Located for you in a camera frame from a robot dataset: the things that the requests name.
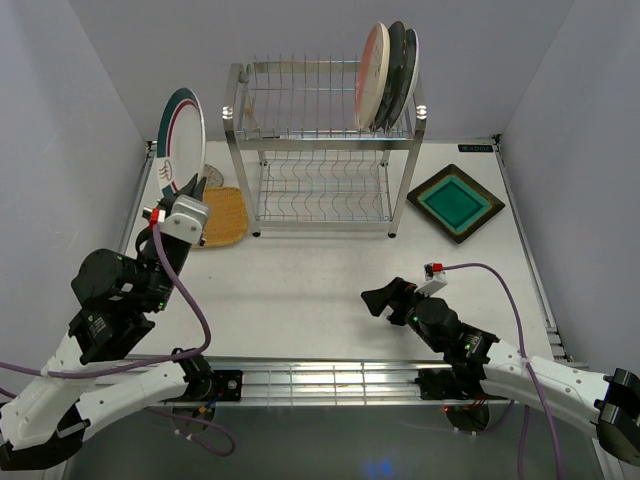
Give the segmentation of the white plate green red rim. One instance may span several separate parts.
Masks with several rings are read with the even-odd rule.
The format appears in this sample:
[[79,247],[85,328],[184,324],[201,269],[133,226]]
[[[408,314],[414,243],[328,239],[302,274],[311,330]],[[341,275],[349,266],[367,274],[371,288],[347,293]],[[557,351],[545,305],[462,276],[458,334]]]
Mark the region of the white plate green red rim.
[[163,197],[175,197],[194,176],[203,176],[206,131],[193,90],[182,87],[169,98],[158,127],[154,170]]

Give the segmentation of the pink cream floral plate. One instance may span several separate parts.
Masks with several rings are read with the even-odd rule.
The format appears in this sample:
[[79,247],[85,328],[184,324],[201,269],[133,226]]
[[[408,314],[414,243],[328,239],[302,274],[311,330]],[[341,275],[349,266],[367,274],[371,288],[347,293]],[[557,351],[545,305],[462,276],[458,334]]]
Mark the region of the pink cream floral plate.
[[389,57],[388,29],[377,22],[367,36],[357,75],[355,121],[360,131],[369,129],[375,120],[385,90]]

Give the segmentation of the white plate teal lettered rim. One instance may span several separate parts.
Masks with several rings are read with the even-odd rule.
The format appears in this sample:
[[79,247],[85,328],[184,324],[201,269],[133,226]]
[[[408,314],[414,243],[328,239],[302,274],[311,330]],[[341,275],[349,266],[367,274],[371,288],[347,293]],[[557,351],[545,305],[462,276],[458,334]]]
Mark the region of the white plate teal lettered rim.
[[414,29],[407,30],[407,67],[396,124],[399,124],[414,93],[419,75],[419,40]]

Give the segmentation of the dark blue round plate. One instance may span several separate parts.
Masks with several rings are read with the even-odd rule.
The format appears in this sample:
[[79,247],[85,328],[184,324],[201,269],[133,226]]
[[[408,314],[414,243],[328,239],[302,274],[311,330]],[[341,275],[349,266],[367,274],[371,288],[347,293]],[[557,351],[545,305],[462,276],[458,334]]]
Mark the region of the dark blue round plate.
[[388,71],[384,93],[373,123],[373,130],[386,129],[388,117],[395,104],[405,62],[406,28],[402,21],[395,21],[388,28],[390,39]]

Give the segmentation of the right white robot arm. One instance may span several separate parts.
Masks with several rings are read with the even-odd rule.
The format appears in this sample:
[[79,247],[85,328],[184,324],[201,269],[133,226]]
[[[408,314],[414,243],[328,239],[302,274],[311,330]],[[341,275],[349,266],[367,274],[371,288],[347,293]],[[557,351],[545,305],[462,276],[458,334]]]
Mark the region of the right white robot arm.
[[550,414],[597,439],[620,461],[639,463],[639,378],[618,368],[585,371],[525,356],[496,335],[462,322],[431,282],[419,287],[400,277],[361,293],[370,314],[409,327],[446,369],[416,378],[430,399],[505,398]]

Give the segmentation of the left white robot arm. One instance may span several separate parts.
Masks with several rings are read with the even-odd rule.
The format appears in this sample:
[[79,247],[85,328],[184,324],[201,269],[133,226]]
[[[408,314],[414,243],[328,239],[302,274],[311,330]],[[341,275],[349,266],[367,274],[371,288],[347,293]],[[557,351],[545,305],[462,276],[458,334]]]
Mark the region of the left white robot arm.
[[[136,257],[98,249],[85,258],[71,282],[80,311],[47,364],[31,371],[31,383],[1,407],[2,470],[52,468],[125,416],[210,392],[212,376],[200,348],[123,362],[154,328],[147,314],[163,311],[173,290],[190,296],[179,274],[210,215],[202,201],[205,184],[194,175],[174,196],[144,209],[149,225],[138,234]],[[130,368],[135,375],[94,389],[97,378]]]

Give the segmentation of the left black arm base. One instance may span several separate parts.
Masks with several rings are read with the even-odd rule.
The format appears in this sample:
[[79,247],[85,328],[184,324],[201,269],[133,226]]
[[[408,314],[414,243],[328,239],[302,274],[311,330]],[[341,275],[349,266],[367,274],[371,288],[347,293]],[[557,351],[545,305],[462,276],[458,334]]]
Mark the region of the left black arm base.
[[244,372],[242,370],[215,369],[205,381],[201,400],[206,404],[237,402],[242,398]]

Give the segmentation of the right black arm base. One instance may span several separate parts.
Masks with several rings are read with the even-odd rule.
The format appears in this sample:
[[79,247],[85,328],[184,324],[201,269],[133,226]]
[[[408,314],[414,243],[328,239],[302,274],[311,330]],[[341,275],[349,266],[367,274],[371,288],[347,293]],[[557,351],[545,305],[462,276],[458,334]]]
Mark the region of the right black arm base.
[[478,384],[461,380],[451,369],[420,369],[414,384],[422,400],[471,400],[481,395]]

